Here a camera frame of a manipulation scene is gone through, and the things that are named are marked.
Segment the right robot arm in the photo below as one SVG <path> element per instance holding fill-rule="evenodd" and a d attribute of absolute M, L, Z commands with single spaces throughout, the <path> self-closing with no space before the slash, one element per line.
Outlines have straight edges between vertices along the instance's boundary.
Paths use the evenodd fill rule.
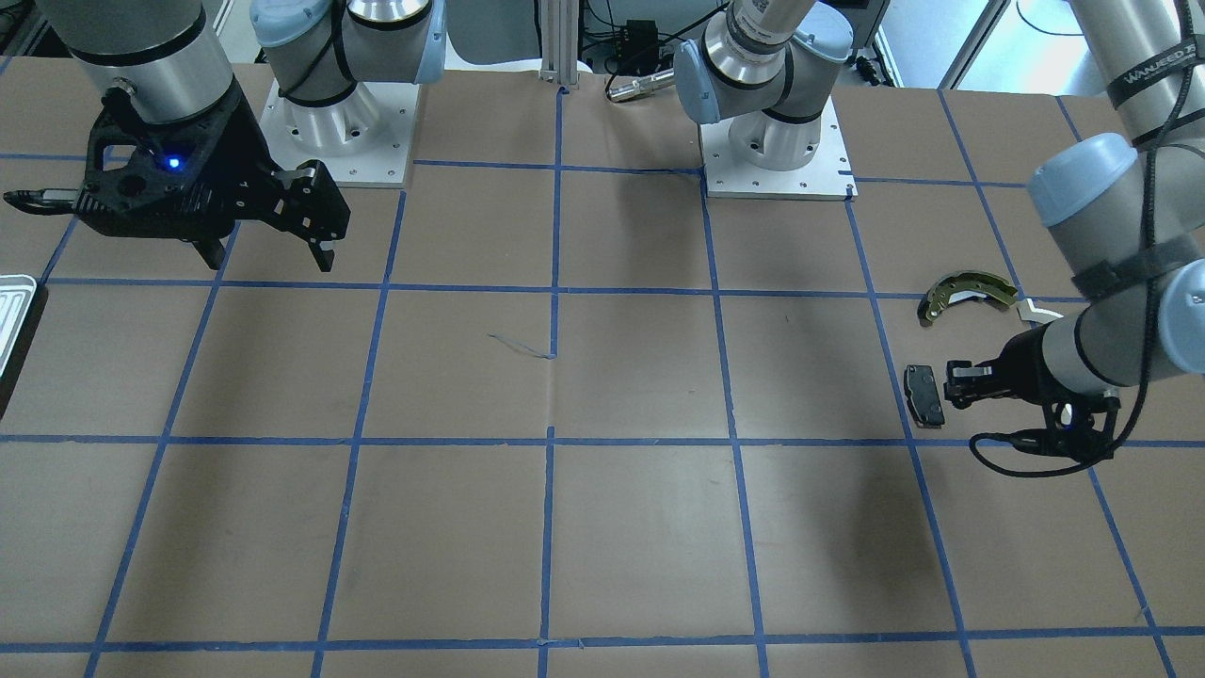
<path fill-rule="evenodd" d="M 78 188 L 25 212 L 108 237 L 180 240 L 219 269 L 241 220 L 296 236 L 319 270 L 343 187 L 402 185 L 421 86 L 446 66 L 443 1 L 40 1 L 102 111 Z"/>

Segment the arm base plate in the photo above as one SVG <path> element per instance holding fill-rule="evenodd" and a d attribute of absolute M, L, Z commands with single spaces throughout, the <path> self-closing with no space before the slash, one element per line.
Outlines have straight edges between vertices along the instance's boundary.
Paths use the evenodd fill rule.
<path fill-rule="evenodd" d="M 317 159 L 340 187 L 402 188 L 422 90 L 415 83 L 359 83 L 343 102 L 306 107 L 280 96 L 274 82 L 260 129 L 281 167 Z"/>
<path fill-rule="evenodd" d="M 699 128 L 709 197 L 847 201 L 856 176 L 831 98 L 815 120 L 747 113 Z"/>

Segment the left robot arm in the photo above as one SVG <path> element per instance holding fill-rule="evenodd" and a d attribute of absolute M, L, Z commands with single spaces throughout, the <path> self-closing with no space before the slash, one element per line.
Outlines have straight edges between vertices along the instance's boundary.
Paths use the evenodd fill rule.
<path fill-rule="evenodd" d="M 857 196 L 807 204 L 718 199 L 715 241 L 725 365 L 737 438 L 757 444 L 929 437 L 904 424 L 903 378 L 888 370 L 952 360 L 991 362 L 1009 396 L 952 411 L 948 437 L 1038 428 L 1036 389 L 1109 387 L 1135 402 L 1145 291 L 1098 303 L 1072 276 L 1118 263 L 1139 244 L 1142 169 L 1054 228 L 1021 179 L 1051 152 L 1099 164 L 1110 134 L 1072 143 L 1052 96 L 841 89 L 836 112 L 853 154 Z M 923 325 L 909 303 L 957 269 L 1003 275 L 1066 314 L 1045 331 L 1003 312 L 951 312 Z"/>

